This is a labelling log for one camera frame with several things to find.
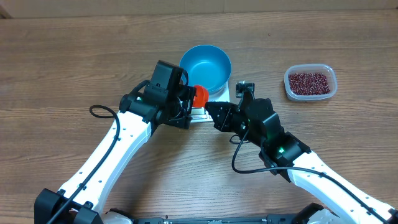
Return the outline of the red scoop blue handle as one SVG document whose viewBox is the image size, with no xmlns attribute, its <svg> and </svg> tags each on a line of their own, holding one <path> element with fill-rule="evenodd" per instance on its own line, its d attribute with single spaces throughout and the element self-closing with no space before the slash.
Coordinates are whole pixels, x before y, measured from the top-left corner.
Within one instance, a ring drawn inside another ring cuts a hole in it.
<svg viewBox="0 0 398 224">
<path fill-rule="evenodd" d="M 209 99 L 208 90 L 201 85 L 194 85 L 196 89 L 196 93 L 193 99 L 193 107 L 194 108 L 203 108 Z"/>
</svg>

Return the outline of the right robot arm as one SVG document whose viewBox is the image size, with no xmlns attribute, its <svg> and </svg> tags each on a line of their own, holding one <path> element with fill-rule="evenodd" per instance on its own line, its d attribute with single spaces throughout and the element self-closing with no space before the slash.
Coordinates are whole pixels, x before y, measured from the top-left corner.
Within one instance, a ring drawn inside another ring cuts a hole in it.
<svg viewBox="0 0 398 224">
<path fill-rule="evenodd" d="M 397 223 L 397 209 L 364 193 L 326 165 L 320 157 L 282 127 L 270 99 L 239 105 L 207 102 L 215 128 L 234 132 L 260 148 L 264 172 L 285 180 L 319 199 L 340 223 Z"/>
</svg>

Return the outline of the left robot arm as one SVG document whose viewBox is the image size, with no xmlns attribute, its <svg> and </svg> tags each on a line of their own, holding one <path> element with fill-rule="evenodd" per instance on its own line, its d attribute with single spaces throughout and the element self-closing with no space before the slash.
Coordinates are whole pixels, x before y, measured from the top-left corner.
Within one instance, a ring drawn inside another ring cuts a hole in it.
<svg viewBox="0 0 398 224">
<path fill-rule="evenodd" d="M 119 176 L 160 124 L 187 129 L 196 89 L 144 80 L 110 111 L 113 124 L 106 136 L 57 192 L 43 189 L 34 203 L 35 223 L 133 223 L 119 210 L 104 212 Z"/>
</svg>

